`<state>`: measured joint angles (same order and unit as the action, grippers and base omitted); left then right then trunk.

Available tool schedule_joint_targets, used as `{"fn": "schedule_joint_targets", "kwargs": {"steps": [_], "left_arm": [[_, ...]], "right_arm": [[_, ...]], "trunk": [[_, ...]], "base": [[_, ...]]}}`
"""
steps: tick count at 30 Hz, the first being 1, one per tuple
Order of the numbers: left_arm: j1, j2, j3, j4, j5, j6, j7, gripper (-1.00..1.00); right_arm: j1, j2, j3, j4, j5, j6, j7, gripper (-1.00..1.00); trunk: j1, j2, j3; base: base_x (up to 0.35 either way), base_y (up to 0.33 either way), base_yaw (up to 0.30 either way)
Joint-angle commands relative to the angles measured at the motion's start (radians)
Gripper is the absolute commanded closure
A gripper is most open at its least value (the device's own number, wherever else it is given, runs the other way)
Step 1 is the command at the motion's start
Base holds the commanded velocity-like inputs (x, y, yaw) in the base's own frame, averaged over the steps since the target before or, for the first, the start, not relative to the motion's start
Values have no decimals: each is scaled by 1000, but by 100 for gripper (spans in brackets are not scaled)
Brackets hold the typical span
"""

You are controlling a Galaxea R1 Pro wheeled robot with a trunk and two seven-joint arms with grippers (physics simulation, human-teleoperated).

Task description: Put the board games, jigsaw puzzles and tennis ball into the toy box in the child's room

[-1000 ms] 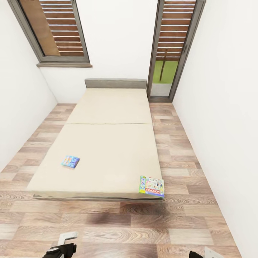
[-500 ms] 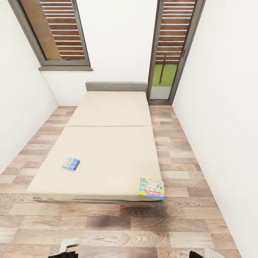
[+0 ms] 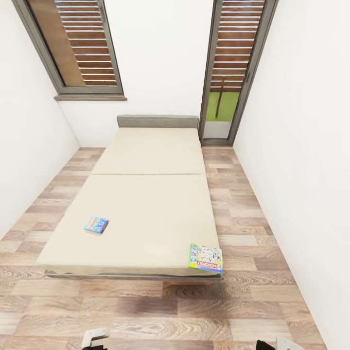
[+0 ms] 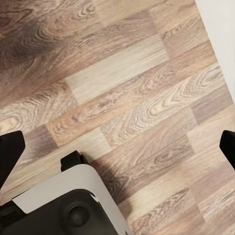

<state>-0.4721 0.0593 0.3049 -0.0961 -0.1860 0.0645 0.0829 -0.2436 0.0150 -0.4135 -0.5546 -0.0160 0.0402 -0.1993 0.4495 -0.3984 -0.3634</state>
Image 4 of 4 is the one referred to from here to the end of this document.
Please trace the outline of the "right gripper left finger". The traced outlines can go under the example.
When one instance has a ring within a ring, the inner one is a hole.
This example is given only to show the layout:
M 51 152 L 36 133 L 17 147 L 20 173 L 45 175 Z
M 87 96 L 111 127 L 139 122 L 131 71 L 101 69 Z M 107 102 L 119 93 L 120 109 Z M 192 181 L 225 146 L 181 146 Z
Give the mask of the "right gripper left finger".
M 0 136 L 0 189 L 25 150 L 21 130 Z

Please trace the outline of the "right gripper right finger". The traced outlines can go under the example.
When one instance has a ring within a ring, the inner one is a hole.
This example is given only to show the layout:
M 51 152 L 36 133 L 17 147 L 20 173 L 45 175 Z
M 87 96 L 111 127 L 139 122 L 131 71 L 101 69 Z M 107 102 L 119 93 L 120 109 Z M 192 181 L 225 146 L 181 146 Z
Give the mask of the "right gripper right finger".
M 219 147 L 235 169 L 235 132 L 224 130 Z

